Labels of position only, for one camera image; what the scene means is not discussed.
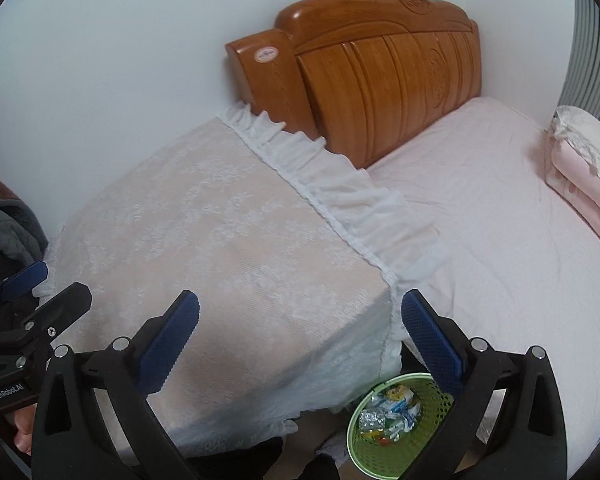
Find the left hand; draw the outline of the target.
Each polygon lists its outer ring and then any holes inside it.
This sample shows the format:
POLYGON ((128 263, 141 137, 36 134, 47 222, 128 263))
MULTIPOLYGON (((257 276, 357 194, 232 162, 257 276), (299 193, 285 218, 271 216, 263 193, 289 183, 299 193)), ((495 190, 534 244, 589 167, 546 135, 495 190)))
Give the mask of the left hand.
POLYGON ((30 455, 32 452, 33 427, 36 405, 32 404, 12 413, 12 420, 17 430, 14 443, 17 450, 30 455))

